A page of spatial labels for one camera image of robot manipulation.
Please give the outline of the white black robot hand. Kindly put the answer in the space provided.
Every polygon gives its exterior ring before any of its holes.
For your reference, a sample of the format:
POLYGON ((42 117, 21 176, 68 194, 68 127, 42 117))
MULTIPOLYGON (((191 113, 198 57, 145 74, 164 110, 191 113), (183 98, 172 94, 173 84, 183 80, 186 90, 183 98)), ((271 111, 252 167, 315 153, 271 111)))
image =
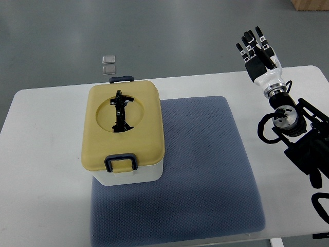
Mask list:
POLYGON ((262 89, 266 98, 287 90, 282 79, 282 66, 274 51, 265 38, 260 27, 244 32, 242 43, 236 47, 244 60, 245 68, 251 81, 262 89))

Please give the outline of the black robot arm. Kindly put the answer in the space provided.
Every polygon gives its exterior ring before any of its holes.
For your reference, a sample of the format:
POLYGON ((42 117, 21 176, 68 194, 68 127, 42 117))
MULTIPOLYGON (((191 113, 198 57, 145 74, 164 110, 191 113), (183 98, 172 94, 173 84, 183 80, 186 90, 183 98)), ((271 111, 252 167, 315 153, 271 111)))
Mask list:
POLYGON ((328 116, 303 98, 295 103, 283 89, 266 91, 272 113, 258 123, 258 137, 264 143, 283 142, 286 157, 305 173, 313 188, 322 188, 328 176, 328 116))

